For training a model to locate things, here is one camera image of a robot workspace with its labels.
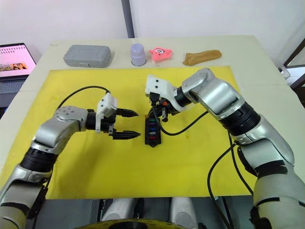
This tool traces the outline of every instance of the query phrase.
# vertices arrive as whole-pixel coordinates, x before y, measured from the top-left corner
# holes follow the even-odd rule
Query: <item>yellow mat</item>
[[[71,92],[87,86],[100,85],[111,90],[119,108],[135,110],[139,116],[118,117],[118,131],[142,133],[132,140],[112,140],[95,131],[77,132],[60,154],[54,168],[47,198],[118,198],[118,197],[204,197],[208,171],[229,147],[226,130],[207,114],[192,128],[178,136],[162,134],[162,144],[151,148],[144,144],[144,115],[150,109],[145,97],[147,75],[153,74],[180,86],[182,81],[201,67],[158,69],[96,69],[55,70],[49,76],[30,108],[1,174],[3,186],[14,166],[28,150],[38,127],[50,119],[61,102]],[[214,74],[237,89],[230,67],[211,67]],[[82,91],[65,105],[96,109],[104,91]],[[186,127],[205,109],[197,104],[176,116],[169,116],[164,128],[177,132]],[[238,166],[253,187],[254,176]],[[248,195],[228,154],[212,174],[215,195]]]

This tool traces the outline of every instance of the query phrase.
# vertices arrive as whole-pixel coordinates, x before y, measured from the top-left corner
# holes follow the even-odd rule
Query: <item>tan cloth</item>
[[[221,56],[222,54],[219,50],[208,50],[200,53],[187,53],[183,64],[194,65],[205,61],[215,60]]]

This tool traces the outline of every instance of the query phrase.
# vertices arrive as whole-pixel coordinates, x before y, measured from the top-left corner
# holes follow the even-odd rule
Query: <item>white wall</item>
[[[37,61],[54,40],[127,38],[120,0],[0,0],[0,43]]]
[[[136,37],[254,35],[276,64],[305,37],[304,0],[130,0]]]

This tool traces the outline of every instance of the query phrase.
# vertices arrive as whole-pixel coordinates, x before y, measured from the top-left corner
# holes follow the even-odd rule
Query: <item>laptop screen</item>
[[[25,78],[35,65],[24,43],[0,45],[0,80]]]

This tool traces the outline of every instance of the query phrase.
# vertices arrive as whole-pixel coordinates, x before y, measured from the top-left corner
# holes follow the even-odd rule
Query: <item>gray pole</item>
[[[127,29],[128,38],[134,38],[133,24],[132,24],[132,12],[130,10],[129,0],[121,0],[123,13],[125,18],[125,24]]]

